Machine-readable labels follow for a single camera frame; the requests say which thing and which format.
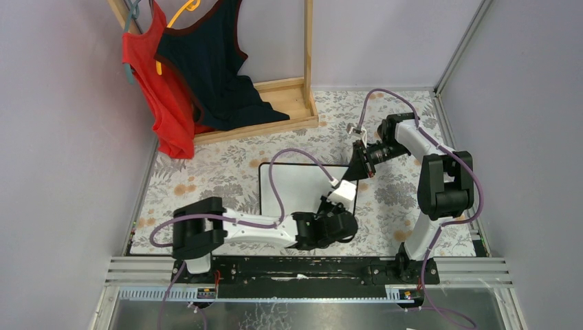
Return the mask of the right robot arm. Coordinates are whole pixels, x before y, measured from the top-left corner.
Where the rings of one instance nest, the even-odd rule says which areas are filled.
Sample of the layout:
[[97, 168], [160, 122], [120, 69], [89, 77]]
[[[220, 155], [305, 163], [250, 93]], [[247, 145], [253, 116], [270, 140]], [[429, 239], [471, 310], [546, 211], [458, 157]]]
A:
[[431, 258], [441, 225], [474, 204], [472, 156], [438, 143], [424, 131], [413, 113], [388, 115], [377, 129], [381, 139], [374, 144], [367, 143], [363, 128], [349, 124], [347, 131], [358, 139], [353, 143], [349, 167], [343, 176], [346, 181], [372, 178], [376, 165], [402, 155], [412, 155], [420, 162], [417, 189], [420, 214], [397, 255], [407, 265]]

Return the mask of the black framed whiteboard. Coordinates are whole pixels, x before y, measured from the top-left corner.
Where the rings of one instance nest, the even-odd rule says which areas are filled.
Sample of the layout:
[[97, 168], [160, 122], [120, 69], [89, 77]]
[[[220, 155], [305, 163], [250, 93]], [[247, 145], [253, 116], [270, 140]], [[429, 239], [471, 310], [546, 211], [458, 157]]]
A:
[[262, 163], [258, 168], [259, 214], [278, 217], [281, 209], [272, 190], [274, 182], [278, 195], [287, 214], [293, 212], [316, 212], [321, 196], [332, 191], [329, 178], [315, 164], [280, 163], [272, 167]]

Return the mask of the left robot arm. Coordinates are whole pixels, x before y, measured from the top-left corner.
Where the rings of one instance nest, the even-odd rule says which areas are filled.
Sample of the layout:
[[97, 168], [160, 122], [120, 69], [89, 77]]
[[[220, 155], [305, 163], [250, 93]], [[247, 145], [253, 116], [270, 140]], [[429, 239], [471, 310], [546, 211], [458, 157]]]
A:
[[225, 243], [267, 243], [293, 250], [325, 249], [348, 243], [358, 222], [342, 204], [323, 199], [317, 212], [270, 217], [245, 214], [209, 197], [173, 213], [172, 257], [186, 262], [191, 274], [210, 271], [212, 252]]

